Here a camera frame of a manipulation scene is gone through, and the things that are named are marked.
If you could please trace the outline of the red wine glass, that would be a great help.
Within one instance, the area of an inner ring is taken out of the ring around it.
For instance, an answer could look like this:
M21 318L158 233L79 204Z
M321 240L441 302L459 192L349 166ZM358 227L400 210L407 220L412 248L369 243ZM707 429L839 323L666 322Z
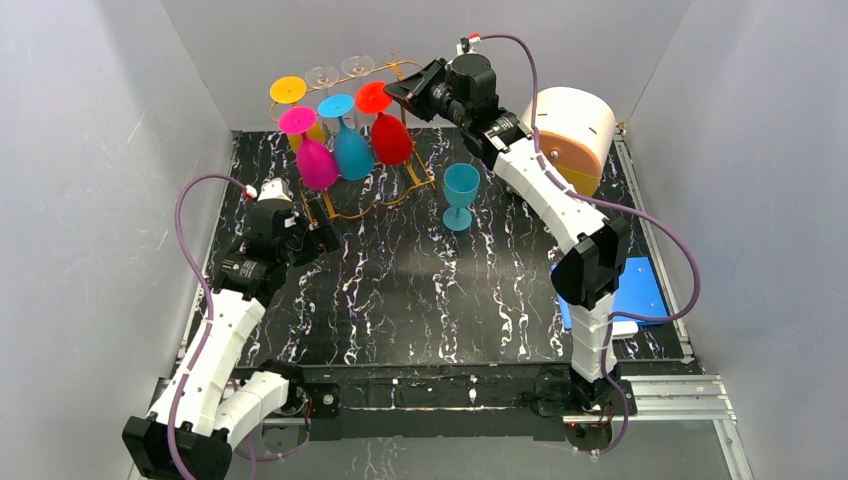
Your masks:
M355 107L363 114L375 115L371 140L377 160L393 166L406 162L413 153L413 142L406 126L388 113L392 98L384 91L385 82L368 82L356 92Z

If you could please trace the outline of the round pastel drawer cabinet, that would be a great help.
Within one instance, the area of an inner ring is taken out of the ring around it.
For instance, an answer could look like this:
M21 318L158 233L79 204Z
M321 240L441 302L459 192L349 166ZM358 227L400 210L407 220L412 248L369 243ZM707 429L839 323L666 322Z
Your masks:
M616 127L613 110L596 95L571 87L551 87L528 105L525 124L536 123L546 158L577 192L592 196L600 186Z

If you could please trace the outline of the magenta wine glass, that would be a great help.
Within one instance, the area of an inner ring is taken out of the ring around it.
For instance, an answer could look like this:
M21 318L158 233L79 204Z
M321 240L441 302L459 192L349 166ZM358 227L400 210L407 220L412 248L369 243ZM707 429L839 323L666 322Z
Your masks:
M278 126L286 135L300 140L296 166L304 185L317 191L331 187L339 170L325 145L317 113L307 106L293 107L280 117Z

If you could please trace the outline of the small white bar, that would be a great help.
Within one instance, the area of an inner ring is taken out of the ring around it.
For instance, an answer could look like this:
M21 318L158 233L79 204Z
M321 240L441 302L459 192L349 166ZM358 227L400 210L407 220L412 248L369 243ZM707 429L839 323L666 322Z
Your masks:
M635 321L615 321L612 324L612 339L624 340L633 338L639 332L639 325Z

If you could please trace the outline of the light blue wine glass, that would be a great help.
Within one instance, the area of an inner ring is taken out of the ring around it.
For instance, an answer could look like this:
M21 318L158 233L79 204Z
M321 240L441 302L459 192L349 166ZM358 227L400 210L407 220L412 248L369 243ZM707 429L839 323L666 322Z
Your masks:
M469 206L476 199L479 171L469 163L455 163L443 175L443 189L449 207L443 213L444 225L455 232L466 230L472 222Z

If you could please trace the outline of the teal blue wine glass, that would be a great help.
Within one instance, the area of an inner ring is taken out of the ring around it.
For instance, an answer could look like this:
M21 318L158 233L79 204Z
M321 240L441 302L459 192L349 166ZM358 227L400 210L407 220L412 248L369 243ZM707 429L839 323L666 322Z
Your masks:
M345 122L345 116L352 112L354 106L354 98L344 93L331 95L318 106L321 117L335 118L339 123L332 153L340 176L349 181L364 179L372 173L376 163L364 136Z

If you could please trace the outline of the yellow wine glass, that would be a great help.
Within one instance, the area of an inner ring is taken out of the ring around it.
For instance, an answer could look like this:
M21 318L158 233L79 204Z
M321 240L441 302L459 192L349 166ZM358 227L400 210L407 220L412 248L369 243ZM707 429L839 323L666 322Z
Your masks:
M298 102L306 95L307 84L303 78L297 76L284 76L275 80L270 88L269 95L272 102L290 107L296 107ZM322 127L315 123L307 131L307 137L319 143L325 142Z

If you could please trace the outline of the clear wine glass left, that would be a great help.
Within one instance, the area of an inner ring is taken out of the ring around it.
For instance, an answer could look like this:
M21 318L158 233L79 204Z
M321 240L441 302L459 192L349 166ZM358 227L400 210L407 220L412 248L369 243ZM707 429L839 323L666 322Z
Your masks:
M305 74L307 84L306 96L310 98L315 111L320 104L332 94L332 88L339 80L339 71L333 65L319 65Z

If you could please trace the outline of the clear wine glass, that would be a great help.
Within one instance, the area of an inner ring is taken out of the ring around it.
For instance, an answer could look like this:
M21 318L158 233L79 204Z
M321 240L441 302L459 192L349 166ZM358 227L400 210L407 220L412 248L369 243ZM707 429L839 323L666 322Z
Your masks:
M368 55L353 55L342 61L345 92L355 97L358 90L367 83L368 76L375 68L375 62Z
M307 84L306 96L310 98L315 111L320 104L332 94L332 88L339 80L339 71L333 65L319 65L305 74Z

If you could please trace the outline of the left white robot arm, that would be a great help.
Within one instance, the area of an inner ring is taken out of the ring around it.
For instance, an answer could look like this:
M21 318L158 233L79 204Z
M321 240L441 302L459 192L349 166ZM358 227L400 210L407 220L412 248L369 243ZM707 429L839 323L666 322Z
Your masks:
M224 394L247 337L262 320L289 268L339 246L328 223L312 226L285 193L263 193L247 214L211 282L213 313L180 369L142 417L128 419L122 439L149 479L222 479L235 447L284 407L300 374L264 362L238 391Z

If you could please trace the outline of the blue flat board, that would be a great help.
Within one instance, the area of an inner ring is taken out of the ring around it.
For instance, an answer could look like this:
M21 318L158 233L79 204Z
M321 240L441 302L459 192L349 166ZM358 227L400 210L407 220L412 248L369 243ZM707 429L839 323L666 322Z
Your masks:
M619 278L619 288L613 303L614 310L645 317L669 316L663 295L649 257L630 257ZM635 321L641 326L657 325L657 322L616 317L615 321Z

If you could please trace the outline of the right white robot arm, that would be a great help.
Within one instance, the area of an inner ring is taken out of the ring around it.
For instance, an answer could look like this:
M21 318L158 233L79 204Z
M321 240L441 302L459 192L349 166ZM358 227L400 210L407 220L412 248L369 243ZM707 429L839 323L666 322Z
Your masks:
M550 279L569 306L573 391L587 405L605 399L618 380L611 313L627 258L627 222L609 219L590 205L547 160L535 113L523 121L500 106L496 74L486 56L437 58L383 91L420 120L439 116L459 128L467 150L549 228L564 254Z

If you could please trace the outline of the clear wine glass right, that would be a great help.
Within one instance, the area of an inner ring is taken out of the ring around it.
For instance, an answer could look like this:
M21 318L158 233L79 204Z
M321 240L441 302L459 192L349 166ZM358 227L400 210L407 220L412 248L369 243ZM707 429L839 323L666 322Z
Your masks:
M375 68L375 62L368 55L353 55L342 61L345 92L355 97L358 90L367 83L368 76Z

